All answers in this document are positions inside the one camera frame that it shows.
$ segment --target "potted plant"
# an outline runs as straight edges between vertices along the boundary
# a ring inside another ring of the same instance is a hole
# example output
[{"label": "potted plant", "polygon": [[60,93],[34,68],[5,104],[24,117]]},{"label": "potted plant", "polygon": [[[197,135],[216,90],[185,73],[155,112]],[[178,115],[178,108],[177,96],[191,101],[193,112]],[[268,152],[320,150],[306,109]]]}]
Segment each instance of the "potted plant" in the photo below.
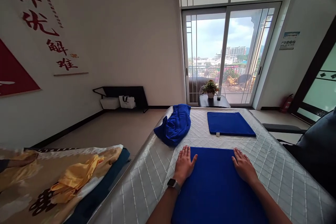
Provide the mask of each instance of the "potted plant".
[{"label": "potted plant", "polygon": [[213,80],[209,80],[204,86],[203,86],[203,92],[208,94],[209,99],[213,99],[216,92],[218,92],[218,86]]}]

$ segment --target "white bag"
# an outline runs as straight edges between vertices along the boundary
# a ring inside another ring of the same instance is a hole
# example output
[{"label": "white bag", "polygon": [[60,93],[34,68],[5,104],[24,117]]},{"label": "white bag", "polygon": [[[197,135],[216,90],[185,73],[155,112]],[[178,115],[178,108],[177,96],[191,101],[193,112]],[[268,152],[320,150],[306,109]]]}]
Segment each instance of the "white bag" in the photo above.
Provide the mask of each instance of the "white bag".
[{"label": "white bag", "polygon": [[117,109],[120,107],[120,102],[118,98],[106,97],[100,100],[103,109]]},{"label": "white bag", "polygon": [[134,97],[131,96],[119,96],[120,106],[125,109],[133,109],[135,108]]}]

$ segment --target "sky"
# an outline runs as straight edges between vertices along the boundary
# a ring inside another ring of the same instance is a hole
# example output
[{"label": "sky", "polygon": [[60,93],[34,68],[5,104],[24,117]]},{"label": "sky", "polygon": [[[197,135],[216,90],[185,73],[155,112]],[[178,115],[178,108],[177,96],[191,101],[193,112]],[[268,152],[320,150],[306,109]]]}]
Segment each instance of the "sky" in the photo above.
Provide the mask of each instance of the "sky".
[{"label": "sky", "polygon": [[[192,21],[192,54],[200,58],[214,57],[220,54],[223,46],[225,19]],[[251,17],[231,18],[228,47],[251,46],[253,23]],[[187,35],[188,55],[191,56],[191,34]]]}]

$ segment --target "armrest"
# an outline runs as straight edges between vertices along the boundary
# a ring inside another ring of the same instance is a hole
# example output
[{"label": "armrest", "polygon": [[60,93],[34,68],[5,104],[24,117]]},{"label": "armrest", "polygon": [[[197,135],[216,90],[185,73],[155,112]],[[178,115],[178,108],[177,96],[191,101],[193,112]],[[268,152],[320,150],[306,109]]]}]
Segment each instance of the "armrest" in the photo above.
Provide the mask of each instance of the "armrest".
[{"label": "armrest", "polygon": [[306,129],[300,129],[299,127],[293,125],[282,125],[282,124],[263,124],[263,126],[269,132],[280,132],[280,133],[293,133],[293,134],[304,134]]}]

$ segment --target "sign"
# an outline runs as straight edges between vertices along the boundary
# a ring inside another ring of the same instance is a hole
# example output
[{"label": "sign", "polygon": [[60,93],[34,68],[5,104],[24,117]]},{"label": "sign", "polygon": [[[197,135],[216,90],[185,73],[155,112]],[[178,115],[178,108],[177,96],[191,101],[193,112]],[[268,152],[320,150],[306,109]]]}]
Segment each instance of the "sign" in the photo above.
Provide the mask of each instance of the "sign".
[{"label": "sign", "polygon": [[0,40],[0,97],[36,90],[39,86]]},{"label": "sign", "polygon": [[285,32],[279,50],[294,50],[299,31]]},{"label": "sign", "polygon": [[46,57],[54,76],[86,74],[83,59],[67,40],[64,25],[52,0],[10,0],[25,26]]}]

